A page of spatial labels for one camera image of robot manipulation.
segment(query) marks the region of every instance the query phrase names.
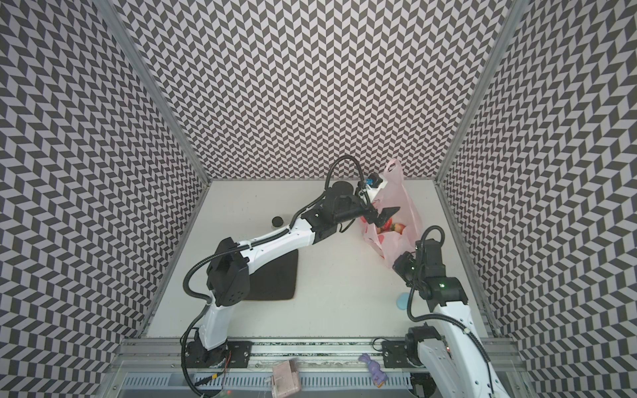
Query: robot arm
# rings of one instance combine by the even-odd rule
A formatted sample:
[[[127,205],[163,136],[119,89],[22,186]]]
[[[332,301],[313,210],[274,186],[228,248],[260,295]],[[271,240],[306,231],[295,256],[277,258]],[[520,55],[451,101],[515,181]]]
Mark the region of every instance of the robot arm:
[[[425,239],[439,230],[440,241]],[[416,257],[404,253],[394,270],[411,287],[407,315],[414,322],[431,321],[412,327],[405,336],[407,355],[431,373],[444,398],[508,398],[497,379],[471,317],[468,298],[457,278],[446,276],[442,263],[443,230],[430,227],[417,242]],[[412,315],[415,291],[427,301],[430,314]]]
[[[382,176],[371,174],[362,189],[354,192],[346,181],[337,181],[326,189],[316,204],[305,210],[292,224],[255,239],[234,242],[226,238],[216,253],[221,255],[208,265],[208,288],[212,303],[189,346],[204,351],[204,363],[216,364],[225,356],[225,341],[234,305],[250,291],[250,274],[264,264],[295,249],[310,246],[336,232],[340,223],[364,217],[369,223],[383,225],[399,208],[385,208],[380,214],[371,205],[385,185]],[[246,249],[230,253],[233,249]]]

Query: wire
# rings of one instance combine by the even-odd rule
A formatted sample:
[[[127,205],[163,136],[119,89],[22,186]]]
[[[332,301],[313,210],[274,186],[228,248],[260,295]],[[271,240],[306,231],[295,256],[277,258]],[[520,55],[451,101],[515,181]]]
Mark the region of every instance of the wire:
[[[296,218],[298,218],[299,215],[301,215],[302,212],[306,211],[307,209],[311,208],[312,206],[314,206],[315,204],[317,204],[321,199],[323,199],[325,197],[325,191],[323,191],[323,193],[316,199],[314,199],[309,205],[305,206],[304,208],[301,208],[299,211],[297,211],[293,216],[292,216],[292,220],[290,221],[290,231],[292,231],[292,227],[294,226],[294,223],[296,222]]]
[[[221,376],[222,372],[217,372],[215,374],[212,374],[208,377],[204,377],[203,379],[199,380],[198,382],[195,383],[195,387],[199,387],[200,385],[204,385],[207,384],[211,381],[213,381],[214,379],[218,378],[219,376]]]
[[[343,224],[341,224],[341,228],[338,230],[338,232],[343,233],[343,232],[347,231],[347,229],[348,229],[349,227],[351,227],[351,226],[352,226],[352,224],[354,224],[354,221],[356,221],[356,219],[353,219],[352,221],[350,221],[350,223],[349,223],[349,224],[347,224],[347,226],[345,227],[345,229],[343,229]]]
[[[208,307],[209,306],[210,306],[210,303],[206,303],[206,305],[203,307],[203,309],[201,310],[199,315],[197,315],[197,317],[192,320],[190,325],[188,325],[188,329],[186,329],[186,331],[182,335],[182,338],[180,339],[180,343],[182,344],[182,373],[183,373],[183,378],[186,379],[186,384],[188,384],[188,387],[190,387],[192,392],[194,392],[195,394],[197,394],[198,397],[201,397],[201,398],[213,398],[213,397],[215,397],[218,394],[218,392],[215,393],[215,395],[207,395],[206,393],[200,391],[195,386],[195,384],[192,383],[192,380],[190,379],[190,374],[188,373],[188,369],[186,368],[186,341],[188,340],[188,335],[190,334],[190,331],[192,330],[193,326],[195,326],[195,323],[197,323],[206,314],[206,311],[208,311]]]
[[[387,339],[387,338],[375,338],[374,340],[372,340],[372,341],[371,341],[371,347],[374,349],[374,351],[383,352],[383,350],[382,350],[382,349],[380,349],[380,350],[379,350],[378,348],[374,347],[374,345],[376,344],[376,342],[377,342],[378,340],[381,340],[381,339],[382,339],[382,340],[385,340],[385,341],[390,341],[390,340],[389,340],[389,339]]]
[[[445,231],[443,231],[443,229],[439,226],[439,225],[432,225],[429,228],[427,228],[425,230],[425,232],[422,233],[422,236],[420,237],[420,244],[422,245],[425,240],[425,238],[427,237],[427,235],[429,235],[429,233],[431,231],[438,231],[440,232],[440,246],[445,244]]]
[[[230,250],[226,250],[225,252],[209,255],[205,259],[199,261],[197,264],[195,264],[194,267],[190,268],[188,272],[186,273],[186,276],[183,277],[183,283],[182,283],[183,291],[186,292],[186,294],[191,297],[195,297],[196,299],[202,299],[202,300],[205,300],[207,304],[212,304],[212,297],[210,297],[207,294],[194,292],[192,289],[190,289],[190,279],[192,278],[192,275],[194,275],[194,273],[197,272],[199,268],[203,267],[204,265],[206,265],[213,259],[216,259],[218,257],[224,256],[227,254],[241,252],[249,248],[250,247],[248,245],[239,246],[236,248],[232,248]]]
[[[334,172],[334,169],[340,162],[344,160],[351,160],[354,163],[354,166],[356,167],[356,171],[358,171],[359,179],[360,179],[359,189],[363,189],[365,187],[365,177],[363,176],[361,164],[359,163],[359,161],[356,160],[356,158],[351,155],[343,155],[339,157],[338,159],[336,159],[334,163],[332,164],[332,166],[330,166],[329,170],[327,170],[327,176],[325,177],[325,190],[329,188],[329,180],[332,178],[332,173]],[[369,206],[370,200],[369,200],[369,195],[367,194],[367,191],[363,190],[363,194],[366,200],[365,204]]]
[[[230,351],[228,353],[228,359],[225,360],[225,366],[224,366],[224,378],[221,380],[221,389],[224,389],[224,384],[225,384],[225,376],[226,376],[226,371],[228,369],[228,364],[230,363],[230,358],[232,357],[233,353],[232,351]]]

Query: purple toy figure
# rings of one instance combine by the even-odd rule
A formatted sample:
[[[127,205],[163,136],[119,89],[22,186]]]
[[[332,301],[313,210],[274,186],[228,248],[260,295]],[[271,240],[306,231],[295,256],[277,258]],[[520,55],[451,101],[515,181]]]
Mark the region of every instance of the purple toy figure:
[[[387,375],[385,372],[380,370],[380,365],[375,360],[372,360],[369,355],[363,354],[359,357],[359,361],[365,362],[367,364],[367,368],[371,373],[371,381],[374,382],[374,385],[378,388],[382,387],[383,384],[387,381]]]

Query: blue round object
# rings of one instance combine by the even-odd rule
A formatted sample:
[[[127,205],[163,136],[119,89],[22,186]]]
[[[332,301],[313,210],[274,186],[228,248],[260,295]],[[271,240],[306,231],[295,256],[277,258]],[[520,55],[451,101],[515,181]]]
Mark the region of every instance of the blue round object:
[[[409,293],[403,293],[396,299],[396,306],[398,309],[407,309],[407,301],[409,300]]]

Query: black round object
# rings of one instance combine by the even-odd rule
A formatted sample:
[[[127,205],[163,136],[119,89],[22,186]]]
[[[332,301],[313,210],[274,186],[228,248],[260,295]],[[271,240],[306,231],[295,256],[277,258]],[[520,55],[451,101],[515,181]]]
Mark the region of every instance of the black round object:
[[[354,187],[347,181],[337,181],[332,185],[332,189],[339,195],[351,195],[354,193]]]
[[[272,219],[272,226],[279,228],[283,225],[283,219],[279,216],[276,216]]]

